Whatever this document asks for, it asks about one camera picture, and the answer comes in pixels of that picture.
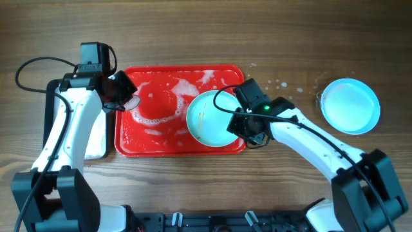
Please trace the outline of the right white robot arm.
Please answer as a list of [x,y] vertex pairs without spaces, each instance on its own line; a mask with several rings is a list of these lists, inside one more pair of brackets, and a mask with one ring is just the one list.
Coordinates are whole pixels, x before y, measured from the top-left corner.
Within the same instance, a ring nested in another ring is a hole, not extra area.
[[394,230],[394,221],[409,209],[389,157],[354,148],[309,121],[291,102],[266,95],[238,97],[228,130],[260,145],[280,142],[305,158],[330,182],[332,199],[306,212],[314,231]]

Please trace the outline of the pink green sponge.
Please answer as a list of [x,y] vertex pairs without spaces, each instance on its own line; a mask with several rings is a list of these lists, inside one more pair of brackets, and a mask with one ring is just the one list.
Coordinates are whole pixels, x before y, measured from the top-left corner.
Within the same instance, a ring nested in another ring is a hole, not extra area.
[[125,111],[130,111],[136,108],[140,104],[141,98],[137,95],[132,95],[132,97],[123,104]]

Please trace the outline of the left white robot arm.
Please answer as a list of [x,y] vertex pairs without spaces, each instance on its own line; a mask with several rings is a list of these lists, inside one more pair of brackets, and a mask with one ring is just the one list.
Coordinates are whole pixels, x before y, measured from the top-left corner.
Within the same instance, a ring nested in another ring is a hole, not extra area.
[[92,127],[102,111],[138,105],[136,86],[114,75],[67,73],[55,94],[60,98],[50,135],[29,172],[18,173],[12,191],[19,207],[15,230],[125,231],[127,209],[100,204],[83,176]]

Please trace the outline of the white plate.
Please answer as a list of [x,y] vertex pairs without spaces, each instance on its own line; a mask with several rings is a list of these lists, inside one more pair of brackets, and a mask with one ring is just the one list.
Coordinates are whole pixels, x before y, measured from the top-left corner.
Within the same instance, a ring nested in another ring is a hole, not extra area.
[[212,148],[232,144],[238,136],[227,131],[231,113],[221,111],[213,104],[217,90],[201,93],[190,103],[186,113],[189,133],[199,143]]
[[348,135],[371,131],[380,119],[381,107],[375,92],[356,79],[332,81],[318,97],[321,112],[336,130]]

